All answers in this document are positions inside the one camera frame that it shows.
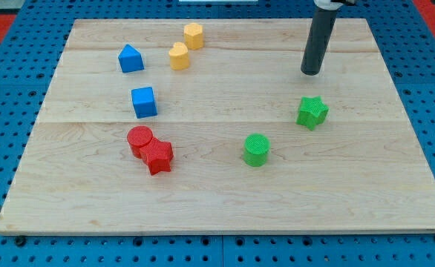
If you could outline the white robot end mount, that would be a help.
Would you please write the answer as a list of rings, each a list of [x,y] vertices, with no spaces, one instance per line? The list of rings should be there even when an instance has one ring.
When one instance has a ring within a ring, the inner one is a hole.
[[[357,0],[313,0],[313,2],[323,10],[337,10],[344,5],[353,6]]]

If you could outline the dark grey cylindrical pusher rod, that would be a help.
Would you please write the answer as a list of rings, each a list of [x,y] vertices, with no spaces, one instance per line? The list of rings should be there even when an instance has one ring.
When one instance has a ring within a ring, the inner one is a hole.
[[[320,72],[337,13],[338,10],[315,9],[302,57],[302,73],[314,76]]]

